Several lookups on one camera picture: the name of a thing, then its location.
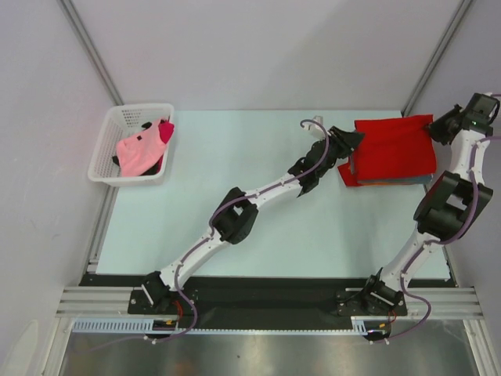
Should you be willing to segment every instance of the white plastic basket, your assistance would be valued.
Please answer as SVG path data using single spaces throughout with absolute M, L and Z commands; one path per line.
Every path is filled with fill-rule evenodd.
M 120 168 L 113 163 L 117 155 L 117 142 L 134 133 L 141 132 L 141 126 L 158 118 L 170 118 L 174 107 L 167 103 L 131 104 L 112 107 L 104 118 L 87 176 L 93 182 L 103 182 L 110 186 L 143 186 L 161 184 L 164 181 L 168 146 L 165 150 L 160 171 L 155 175 L 120 177 Z

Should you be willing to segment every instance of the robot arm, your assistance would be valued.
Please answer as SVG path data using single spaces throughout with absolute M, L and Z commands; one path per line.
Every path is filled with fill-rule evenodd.
M 492 136 L 491 123 L 498 111 L 496 98 L 476 93 L 464 110 L 456 105 L 429 125 L 434 141 L 451 145 L 451 165 L 420 202 L 413 234 L 381 270 L 379 278 L 387 287 L 394 291 L 407 288 L 430 255 L 461 238 L 491 200 L 492 190 L 484 185 L 482 165 L 490 144 L 485 138 Z
M 320 139 L 312 145 L 282 178 L 256 190 L 231 189 L 209 220 L 205 234 L 182 257 L 160 271 L 148 274 L 142 290 L 152 307 L 169 299 L 169 291 L 182 290 L 184 283 L 216 252 L 244 240 L 258 213 L 271 203 L 307 194 L 320 178 L 348 157 L 360 144 L 363 134 L 336 127 L 325 130 L 322 118 L 302 121 L 301 127 Z

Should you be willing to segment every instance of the red cloth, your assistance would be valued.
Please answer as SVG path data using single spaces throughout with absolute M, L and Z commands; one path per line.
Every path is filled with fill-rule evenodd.
M 351 156 L 353 175 L 344 165 L 338 168 L 345 184 L 433 174 L 437 162 L 425 129 L 432 121 L 433 115 L 355 121 L 356 130 L 366 135 Z
M 169 121 L 164 121 L 158 125 L 158 130 L 160 132 L 160 139 L 164 143 L 168 143 L 174 133 L 174 125 Z
M 351 173 L 350 162 L 338 166 L 337 170 L 339 171 L 339 175 L 341 175 L 345 186 L 362 186 L 362 184 L 357 182 L 356 176 Z

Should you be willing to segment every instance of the cable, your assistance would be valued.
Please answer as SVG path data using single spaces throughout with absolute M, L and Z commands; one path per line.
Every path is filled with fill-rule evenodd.
M 478 150 L 479 144 L 484 143 L 486 141 L 500 141 L 500 140 L 501 140 L 501 136 L 485 137 L 483 139 L 479 139 L 478 143 L 474 147 L 471 148 L 469 176 L 470 176 L 471 185 L 473 186 L 473 198 L 471 201 L 471 207 L 470 207 L 470 210 L 468 212 L 468 216 L 467 216 L 466 220 L 464 221 L 464 224 L 461 226 L 460 230 L 453 237 L 451 237 L 447 240 L 444 240 L 444 241 L 430 240 L 430 241 L 425 242 L 424 243 L 425 245 L 430 245 L 430 244 L 447 245 L 447 244 L 450 244 L 453 241 L 456 241 L 459 238 L 461 238 L 464 235 L 464 233 L 470 228 L 471 223 L 473 222 L 473 219 L 475 217 L 475 212 L 477 211 L 477 205 L 478 205 L 478 185 L 477 185 L 477 179 L 475 178 L 475 173 L 472 169 L 475 166 L 475 158 L 477 155 L 477 150 Z M 404 275 L 407 273 L 407 271 L 409 270 L 410 266 L 414 263 L 414 261 L 416 261 L 416 259 L 419 257 L 419 255 L 423 252 L 423 250 L 424 250 L 424 247 L 421 247 L 419 250 L 417 250 L 416 253 L 413 255 L 413 257 L 410 258 L 409 262 L 407 262 L 404 269 L 402 269 L 402 275 L 400 276 L 400 286 L 401 286 L 402 292 L 405 295 L 409 296 L 410 298 L 414 298 L 414 299 L 420 300 L 423 303 L 425 303 L 427 305 L 427 312 L 416 325 L 414 325 L 410 329 L 407 329 L 406 331 L 403 331 L 402 333 L 398 333 L 398 334 L 391 336 L 390 339 L 402 337 L 405 334 L 408 334 L 412 331 L 415 331 L 418 327 L 422 326 L 431 315 L 431 303 L 421 296 L 411 294 L 405 288 Z
M 310 169 L 306 170 L 305 172 L 302 172 L 298 176 L 295 176 L 293 178 L 290 178 L 289 180 L 286 180 L 285 184 L 292 183 L 294 180 L 299 180 L 299 179 L 303 178 L 304 176 L 306 176 L 307 174 L 309 174 L 311 172 L 314 172 L 322 164 L 323 160 L 326 159 L 327 153 L 329 152 L 329 133 L 323 127 L 323 125 L 321 125 L 320 123 L 318 123 L 317 121 L 312 120 L 312 119 L 304 119 L 303 121 L 301 121 L 301 123 L 299 123 L 300 126 L 301 126 L 301 128 L 305 127 L 305 123 L 315 124 L 320 129 L 322 129 L 323 135 L 325 136 L 325 140 L 326 140 L 326 147 L 323 150 L 323 154 L 322 154 L 321 158 L 313 165 L 313 167 L 311 167 Z
M 390 313 L 393 315 L 393 320 L 391 320 L 388 324 L 393 324 L 397 320 L 397 314 L 394 309 L 392 309 Z
M 182 315 L 183 315 L 183 311 L 182 311 L 181 303 L 179 303 L 179 301 L 178 301 L 178 300 L 176 300 L 176 301 L 174 302 L 174 304 L 175 304 L 175 306 L 176 306 L 176 307 L 178 307 L 178 316 L 179 316 L 178 321 L 180 321 L 180 320 L 182 319 Z
M 183 335 L 185 335 L 186 333 L 188 333 L 189 331 L 191 331 L 195 327 L 196 322 L 198 321 L 198 311 L 196 310 L 195 303 L 193 303 L 192 300 L 190 298 L 188 298 L 185 295 L 185 293 L 182 292 L 182 290 L 179 288 L 178 276 L 179 276 L 179 270 L 180 269 L 181 269 L 181 265 L 179 265 L 177 267 L 177 269 L 175 270 L 175 275 L 174 275 L 175 289 L 178 291 L 179 295 L 181 295 L 181 298 L 183 298 L 188 303 L 188 305 L 190 306 L 191 310 L 193 311 L 193 320 L 192 320 L 191 324 L 189 325 L 189 327 L 187 327 L 184 331 L 180 331 L 179 333 L 173 333 L 173 334 L 169 335 L 166 338 L 159 339 L 157 341 L 157 343 L 169 342 L 169 341 L 172 341 L 173 339 L 182 337 Z

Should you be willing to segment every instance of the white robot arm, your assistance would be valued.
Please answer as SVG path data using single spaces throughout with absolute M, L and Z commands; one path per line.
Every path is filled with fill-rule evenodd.
M 463 129 L 457 134 L 451 144 L 452 160 L 448 170 L 450 175 L 458 175 L 464 182 L 472 183 L 470 179 L 470 172 L 472 172 L 475 176 L 475 182 L 484 184 L 482 164 L 485 150 L 490 144 L 488 140 L 480 142 L 484 138 L 485 134 L 474 130 Z M 474 161 L 472 161 L 472 151 L 476 153 Z M 442 176 L 441 179 L 439 183 L 443 182 L 444 177 Z M 442 249 L 442 244 L 444 243 L 440 237 L 428 232 L 422 233 L 419 226 L 416 226 L 402 250 L 383 268 L 380 275 L 381 280 L 388 287 L 398 291 L 402 288 L 400 278 L 403 273 L 404 286 L 407 287 L 416 271 L 426 260 L 434 252 Z
M 152 307 L 165 300 L 169 291 L 182 290 L 184 283 L 216 252 L 244 240 L 264 207 L 299 197 L 315 188 L 337 159 L 349 156 L 364 136 L 336 127 L 326 130 L 321 117 L 304 120 L 301 127 L 319 139 L 305 157 L 300 158 L 282 178 L 262 188 L 230 190 L 211 216 L 206 233 L 193 247 L 172 264 L 146 276 L 142 290 Z

